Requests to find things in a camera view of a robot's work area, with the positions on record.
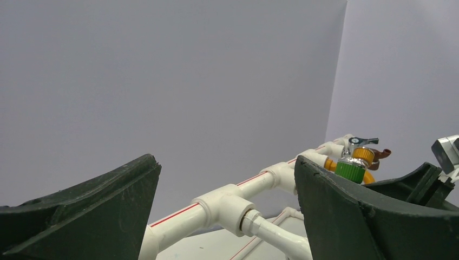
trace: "brown lever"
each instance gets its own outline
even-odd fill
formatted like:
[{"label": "brown lever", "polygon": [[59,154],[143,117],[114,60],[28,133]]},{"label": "brown lever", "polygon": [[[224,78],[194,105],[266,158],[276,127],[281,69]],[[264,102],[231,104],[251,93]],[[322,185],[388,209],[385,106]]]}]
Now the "brown lever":
[{"label": "brown lever", "polygon": [[379,169],[379,160],[388,157],[392,153],[392,151],[389,149],[384,149],[382,152],[380,152],[373,148],[371,148],[371,150],[375,153],[375,158],[373,159],[373,163],[371,164],[371,166],[368,167],[368,170],[375,171]]}]

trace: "yellow hose fitting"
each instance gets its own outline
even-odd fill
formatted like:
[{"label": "yellow hose fitting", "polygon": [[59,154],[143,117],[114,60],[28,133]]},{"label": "yellow hose fitting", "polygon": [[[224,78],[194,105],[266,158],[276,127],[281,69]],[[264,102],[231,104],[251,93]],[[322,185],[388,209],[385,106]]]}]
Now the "yellow hose fitting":
[{"label": "yellow hose fitting", "polygon": [[373,163],[373,159],[375,158],[375,153],[367,148],[364,147],[357,147],[354,150],[354,153],[352,154],[352,157],[356,159],[362,159],[366,161],[368,166],[370,166]]}]

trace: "tap handle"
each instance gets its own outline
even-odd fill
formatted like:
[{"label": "tap handle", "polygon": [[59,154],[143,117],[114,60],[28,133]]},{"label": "tap handle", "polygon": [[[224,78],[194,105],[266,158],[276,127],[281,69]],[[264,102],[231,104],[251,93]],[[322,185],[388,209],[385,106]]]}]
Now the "tap handle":
[{"label": "tap handle", "polygon": [[349,155],[352,155],[355,148],[357,147],[362,147],[364,145],[369,145],[369,144],[375,144],[377,145],[379,143],[379,138],[370,138],[370,139],[363,139],[359,137],[351,137],[349,138],[349,146],[347,153]]}]

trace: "white wall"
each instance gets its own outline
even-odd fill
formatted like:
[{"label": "white wall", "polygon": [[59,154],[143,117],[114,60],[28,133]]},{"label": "white wall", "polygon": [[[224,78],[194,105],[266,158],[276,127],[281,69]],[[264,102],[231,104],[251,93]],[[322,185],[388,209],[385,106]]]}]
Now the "white wall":
[{"label": "white wall", "polygon": [[[1,1],[0,205],[151,153],[163,165],[153,221],[316,147],[345,6]],[[298,205],[254,201],[266,215]]]},{"label": "white wall", "polygon": [[393,154],[376,179],[438,165],[430,146],[459,132],[458,12],[457,1],[348,3],[326,139],[379,137]]}]

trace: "green hose connector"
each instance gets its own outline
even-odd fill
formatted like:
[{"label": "green hose connector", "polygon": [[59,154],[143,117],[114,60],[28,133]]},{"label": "green hose connector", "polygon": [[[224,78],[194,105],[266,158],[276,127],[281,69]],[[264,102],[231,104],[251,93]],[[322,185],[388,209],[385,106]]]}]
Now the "green hose connector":
[{"label": "green hose connector", "polygon": [[360,184],[365,175],[365,168],[339,161],[336,164],[335,174]]}]

